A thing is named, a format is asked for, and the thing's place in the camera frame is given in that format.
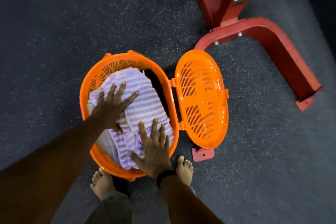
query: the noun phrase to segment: orange plastic lid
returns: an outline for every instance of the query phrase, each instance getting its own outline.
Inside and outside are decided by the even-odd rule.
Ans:
[[[229,94],[216,62],[204,51],[191,50],[179,60],[171,84],[177,91],[181,129],[198,146],[217,147],[228,130]]]

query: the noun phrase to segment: red metal bracket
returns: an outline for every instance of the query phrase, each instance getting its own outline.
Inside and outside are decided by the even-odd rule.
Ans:
[[[199,150],[197,150],[196,148],[191,148],[191,152],[192,152],[192,159],[195,162],[207,160],[215,156],[214,149],[200,148]]]
[[[195,49],[205,50],[214,45],[232,41],[239,36],[250,36],[259,41],[280,73],[296,94],[295,102],[303,111],[313,103],[312,96],[322,88],[301,58],[288,36],[265,18],[238,20],[248,0],[198,0],[208,28]]]

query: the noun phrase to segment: bare foot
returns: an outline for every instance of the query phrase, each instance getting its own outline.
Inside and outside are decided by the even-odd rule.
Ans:
[[[94,173],[90,187],[101,201],[108,192],[116,190],[113,184],[112,176],[103,171],[101,168],[99,168],[99,171]]]
[[[184,156],[179,156],[176,167],[177,177],[180,178],[185,185],[190,186],[193,173],[194,167],[191,162],[187,159],[184,159]]]

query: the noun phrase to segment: purple striped towel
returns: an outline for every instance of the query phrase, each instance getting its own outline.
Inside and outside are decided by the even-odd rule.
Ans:
[[[152,87],[152,82],[137,68],[130,67],[111,74],[99,89],[90,93],[91,103],[97,105],[98,95],[101,91],[104,91],[105,99],[113,83],[117,85],[115,90],[117,92],[122,82],[127,82],[121,98],[122,101],[136,91],[139,92],[139,95],[121,114],[120,119],[117,120],[123,130],[123,134],[120,135],[112,129],[108,131],[117,148],[121,167],[125,170],[138,169],[136,163],[130,158],[130,152],[134,151],[141,158],[144,157],[144,147],[141,143],[138,125],[141,120],[145,124],[148,137],[152,132],[154,118],[157,118],[158,128],[160,128],[161,124],[165,125],[165,133],[170,136],[169,145],[173,142],[174,134],[158,94]]]

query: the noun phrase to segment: dark pants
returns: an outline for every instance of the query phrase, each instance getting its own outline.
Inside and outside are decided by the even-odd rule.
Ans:
[[[86,224],[131,224],[132,206],[128,197],[118,191],[108,194],[91,216]]]

